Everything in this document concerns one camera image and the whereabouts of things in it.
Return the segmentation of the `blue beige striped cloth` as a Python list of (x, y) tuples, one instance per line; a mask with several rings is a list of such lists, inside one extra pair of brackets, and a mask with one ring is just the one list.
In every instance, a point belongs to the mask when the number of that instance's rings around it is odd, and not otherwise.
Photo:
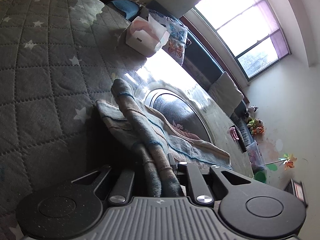
[(135, 98), (125, 80), (115, 79), (111, 93), (115, 105), (101, 99), (96, 101), (96, 107), (111, 134), (142, 160), (149, 196), (183, 195), (169, 163), (169, 153), (179, 161), (231, 169), (230, 155), (226, 151), (179, 133), (163, 114)]

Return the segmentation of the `green plastic cup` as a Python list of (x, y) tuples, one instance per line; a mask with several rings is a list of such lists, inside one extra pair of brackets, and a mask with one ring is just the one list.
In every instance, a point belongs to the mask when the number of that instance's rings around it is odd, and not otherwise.
[(254, 179), (259, 181), (259, 182), (261, 182), (261, 183), (266, 184), (267, 178), (266, 178), (265, 171), (257, 171), (257, 172), (255, 172)]

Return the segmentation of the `clear plastic storage box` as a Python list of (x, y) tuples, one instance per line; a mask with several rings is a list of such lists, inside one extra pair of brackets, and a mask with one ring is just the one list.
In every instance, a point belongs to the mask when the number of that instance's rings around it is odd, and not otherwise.
[(249, 161), (251, 162), (252, 168), (262, 167), (264, 164), (263, 156), (259, 151), (258, 143), (253, 141), (246, 147)]

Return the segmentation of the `black remote control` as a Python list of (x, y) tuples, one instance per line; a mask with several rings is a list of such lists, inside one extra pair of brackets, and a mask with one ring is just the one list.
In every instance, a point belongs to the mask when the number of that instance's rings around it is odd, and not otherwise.
[(240, 130), (238, 129), (238, 127), (237, 127), (237, 126), (235, 126), (235, 125), (233, 125), (233, 126), (236, 128), (236, 132), (237, 132), (238, 137), (239, 137), (239, 140), (238, 140), (238, 141), (236, 141), (236, 142), (239, 144), (239, 146), (240, 146), (240, 148), (241, 148), (242, 152), (243, 152), (243, 153), (245, 153), (245, 152), (247, 151), (247, 148), (246, 148), (246, 145), (245, 145), (245, 142), (244, 142), (244, 139), (243, 139), (242, 133), (240, 132)]

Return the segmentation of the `pink small object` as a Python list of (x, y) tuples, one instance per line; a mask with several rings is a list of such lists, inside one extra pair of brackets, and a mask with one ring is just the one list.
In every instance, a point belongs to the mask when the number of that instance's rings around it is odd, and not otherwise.
[(229, 128), (228, 133), (231, 135), (231, 137), (232, 137), (232, 139), (234, 141), (238, 141), (239, 140), (238, 134), (236, 132), (236, 128), (234, 126)]

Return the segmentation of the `round black table heater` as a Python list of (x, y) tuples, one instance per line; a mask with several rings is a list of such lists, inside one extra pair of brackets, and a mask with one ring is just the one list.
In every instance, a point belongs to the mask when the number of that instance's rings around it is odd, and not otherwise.
[(204, 141), (214, 143), (205, 123), (181, 96), (167, 89), (151, 91), (145, 104), (161, 112), (168, 122), (179, 130), (193, 133)]

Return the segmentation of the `stuffed toys pile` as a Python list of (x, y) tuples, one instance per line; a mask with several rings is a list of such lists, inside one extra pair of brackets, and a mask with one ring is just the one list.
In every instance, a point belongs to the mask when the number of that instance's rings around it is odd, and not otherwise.
[(258, 108), (259, 107), (256, 105), (249, 106), (246, 108), (244, 113), (245, 123), (247, 124), (247, 128), (252, 136), (261, 135), (265, 131), (263, 121), (254, 117), (254, 113), (258, 110)]

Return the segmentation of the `colourful pinwheel toy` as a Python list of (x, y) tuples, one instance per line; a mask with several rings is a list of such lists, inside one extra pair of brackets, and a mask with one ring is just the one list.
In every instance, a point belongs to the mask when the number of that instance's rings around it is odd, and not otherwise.
[(286, 171), (288, 169), (295, 167), (295, 162), (297, 158), (293, 154), (284, 154), (282, 158), (279, 158), (277, 161), (272, 161), (264, 164), (270, 171), (277, 171), (278, 168), (283, 167)]

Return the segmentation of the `beige folded blanket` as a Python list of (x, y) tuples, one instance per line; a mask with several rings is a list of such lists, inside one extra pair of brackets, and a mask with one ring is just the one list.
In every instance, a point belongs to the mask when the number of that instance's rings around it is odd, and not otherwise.
[(244, 99), (243, 93), (227, 72), (223, 72), (210, 86), (208, 94), (229, 117)]

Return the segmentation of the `dark teal sofa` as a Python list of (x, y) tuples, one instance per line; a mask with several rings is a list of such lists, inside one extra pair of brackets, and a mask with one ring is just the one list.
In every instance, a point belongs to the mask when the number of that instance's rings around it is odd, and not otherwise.
[[(227, 72), (238, 89), (241, 92), (243, 91), (230, 69), (217, 54), (215, 49), (186, 17), (182, 16), (176, 18), (156, 0), (149, 2), (146, 7), (177, 20), (188, 28), (188, 38), (191, 40), (191, 44), (185, 49), (183, 68), (201, 85), (202, 88), (204, 88), (204, 90), (208, 91), (210, 86), (217, 81), (224, 72)], [(244, 142), (240, 144), (241, 147), (248, 146), (254, 142), (254, 138), (245, 124), (247, 103), (249, 103), (249, 100), (245, 96), (240, 103), (236, 104), (236, 109), (231, 114), (231, 120), (239, 129), (244, 140)]]

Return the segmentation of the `butterfly print pillow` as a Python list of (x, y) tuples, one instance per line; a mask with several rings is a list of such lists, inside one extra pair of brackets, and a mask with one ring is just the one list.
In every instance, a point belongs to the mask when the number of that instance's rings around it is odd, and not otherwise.
[(166, 27), (169, 39), (163, 49), (179, 64), (184, 61), (184, 53), (187, 45), (188, 28), (177, 20), (149, 9), (149, 13), (159, 24)]

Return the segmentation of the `grey quilted star table cover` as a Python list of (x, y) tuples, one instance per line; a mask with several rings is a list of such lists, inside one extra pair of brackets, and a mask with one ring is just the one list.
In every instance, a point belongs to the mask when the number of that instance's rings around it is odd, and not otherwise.
[(99, 0), (1, 0), (1, 239), (20, 239), (16, 206), (27, 195), (96, 171), (107, 197), (122, 170), (138, 163), (108, 131), (95, 102), (115, 104), (121, 78), (145, 101), (156, 89), (191, 107), (193, 133), (229, 153), (253, 176), (232, 141), (231, 119), (165, 51), (150, 58), (125, 43), (129, 22)]

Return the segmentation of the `white pink tissue box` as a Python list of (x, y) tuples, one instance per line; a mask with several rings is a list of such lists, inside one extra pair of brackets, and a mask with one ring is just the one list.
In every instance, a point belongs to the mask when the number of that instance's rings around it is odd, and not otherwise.
[(126, 44), (145, 57), (153, 56), (169, 40), (167, 28), (158, 23), (150, 14), (148, 19), (138, 16), (126, 29)]

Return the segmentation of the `large bright window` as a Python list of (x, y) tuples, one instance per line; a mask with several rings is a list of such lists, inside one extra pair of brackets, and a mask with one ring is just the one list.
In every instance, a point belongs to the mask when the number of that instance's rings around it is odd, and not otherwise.
[(185, 18), (208, 41), (215, 39), (248, 81), (290, 54), (267, 0), (201, 0)]

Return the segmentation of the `blue cushion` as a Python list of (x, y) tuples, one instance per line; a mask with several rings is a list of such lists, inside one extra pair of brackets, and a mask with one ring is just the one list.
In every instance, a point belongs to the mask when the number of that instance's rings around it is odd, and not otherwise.
[(130, 0), (114, 0), (107, 5), (130, 22), (138, 16), (140, 11), (139, 5)]

